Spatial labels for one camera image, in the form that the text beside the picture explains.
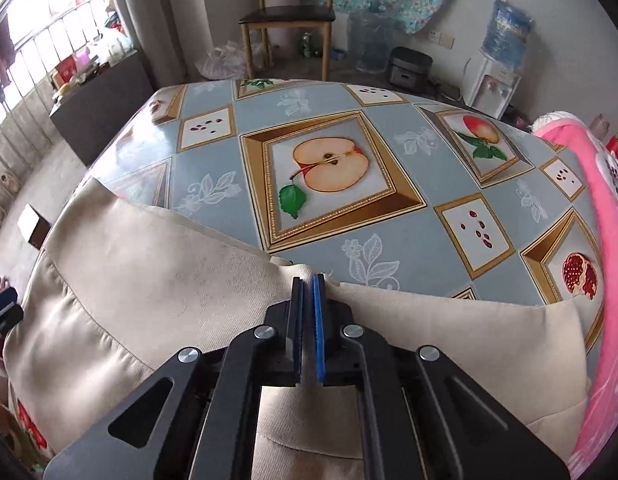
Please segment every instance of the metal screw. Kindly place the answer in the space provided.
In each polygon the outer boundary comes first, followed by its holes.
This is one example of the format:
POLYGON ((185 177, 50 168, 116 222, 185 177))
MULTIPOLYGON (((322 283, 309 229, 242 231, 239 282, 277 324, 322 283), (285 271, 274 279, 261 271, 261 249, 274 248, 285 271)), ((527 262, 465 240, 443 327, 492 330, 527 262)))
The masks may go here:
POLYGON ((425 361, 437 361, 440 351, 435 346, 423 346, 420 349, 420 358, 425 361))
POLYGON ((365 332, 365 329, 360 325, 347 325, 342 329, 342 333, 350 338, 355 339, 356 337, 360 337, 365 332))
POLYGON ((191 363, 198 359, 198 350, 195 348, 183 348, 178 352, 178 361, 181 363, 191 363))
POLYGON ((273 336, 276 335, 276 329, 272 326, 260 325, 253 330, 253 334, 258 339, 271 339, 273 336))

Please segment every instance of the white flower pattern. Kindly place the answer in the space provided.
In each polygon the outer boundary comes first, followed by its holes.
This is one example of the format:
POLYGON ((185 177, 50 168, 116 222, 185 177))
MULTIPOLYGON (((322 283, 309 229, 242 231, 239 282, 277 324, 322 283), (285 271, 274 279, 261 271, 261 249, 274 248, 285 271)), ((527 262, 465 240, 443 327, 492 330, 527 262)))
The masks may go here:
POLYGON ((522 207, 530 207, 531 208, 531 216, 534 218, 535 223, 540 223, 540 218, 547 220, 549 215, 547 215, 547 211, 545 211, 540 201, 534 194, 531 194, 531 188, 529 185, 521 178, 516 180, 516 184, 518 184, 518 189, 516 189, 516 193, 521 198, 522 207))
POLYGON ((224 83, 224 81, 204 81, 191 86, 193 86, 193 94, 198 95, 202 92, 211 92, 222 85, 222 83, 224 83))
POLYGON ((213 205, 225 198, 236 196, 242 189, 238 184, 233 184, 234 177, 235 171, 229 171, 221 176, 214 185, 211 175, 206 174, 200 182, 194 182, 189 186, 187 189, 189 194, 174 209, 189 218, 196 211, 199 211, 204 203, 213 205))
POLYGON ((400 283, 393 277, 400 262, 374 264, 383 251, 383 242, 377 234, 369 238, 363 246, 358 240, 345 240, 342 250, 349 258, 349 275, 358 283, 388 290, 400 290, 400 283))
POLYGON ((280 101, 276 106, 285 106, 285 115, 291 116, 311 113, 309 101, 305 97, 307 92, 302 88, 292 88, 280 96, 280 101))
POLYGON ((404 146, 404 153, 412 155, 418 151, 431 155, 431 150, 438 147, 436 133, 427 126, 420 126, 420 130, 416 132, 404 132, 395 136, 395 140, 404 146))

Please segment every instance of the halved apple illustration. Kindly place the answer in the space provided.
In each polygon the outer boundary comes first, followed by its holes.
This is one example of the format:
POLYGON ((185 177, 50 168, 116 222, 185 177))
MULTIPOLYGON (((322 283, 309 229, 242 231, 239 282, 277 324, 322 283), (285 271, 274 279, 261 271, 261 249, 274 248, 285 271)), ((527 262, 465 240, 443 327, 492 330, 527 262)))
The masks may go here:
POLYGON ((494 144, 500 142, 500 134, 493 124, 472 115, 465 115, 463 123, 475 137, 470 137, 460 132, 455 134, 464 142, 475 146, 473 158, 493 158, 495 156, 501 160, 507 160, 505 153, 497 146, 494 146, 494 144))
POLYGON ((292 156, 300 169, 289 177, 292 183, 280 190, 278 198, 282 211, 293 218, 298 218, 307 201, 305 192, 293 184, 299 174, 309 189, 331 193, 353 186, 369 168, 369 159, 362 150, 343 137, 305 140, 294 148, 292 156))

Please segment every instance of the beige fabric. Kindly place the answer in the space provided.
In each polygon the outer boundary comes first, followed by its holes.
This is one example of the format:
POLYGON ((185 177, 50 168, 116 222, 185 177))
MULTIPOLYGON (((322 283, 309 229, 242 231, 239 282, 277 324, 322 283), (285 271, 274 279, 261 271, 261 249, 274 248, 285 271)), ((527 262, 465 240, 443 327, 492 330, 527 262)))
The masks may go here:
MULTIPOLYGON (((305 265, 87 182, 53 227, 4 357, 10 380, 58 451, 184 346, 226 346, 286 300, 305 265)), ((389 343, 438 345, 563 459, 585 409, 585 349, 574 305, 450 300, 329 282, 389 343)), ((254 478, 361 478, 353 391, 265 388, 254 478)))

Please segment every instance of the chair seat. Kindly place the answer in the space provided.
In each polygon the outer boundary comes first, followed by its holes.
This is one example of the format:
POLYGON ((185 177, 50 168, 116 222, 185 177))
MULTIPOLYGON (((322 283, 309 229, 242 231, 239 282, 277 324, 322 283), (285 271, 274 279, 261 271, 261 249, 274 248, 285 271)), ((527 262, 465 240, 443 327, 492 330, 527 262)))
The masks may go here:
POLYGON ((239 23, 333 22, 336 13, 329 7, 302 5, 265 7, 244 16, 239 23))

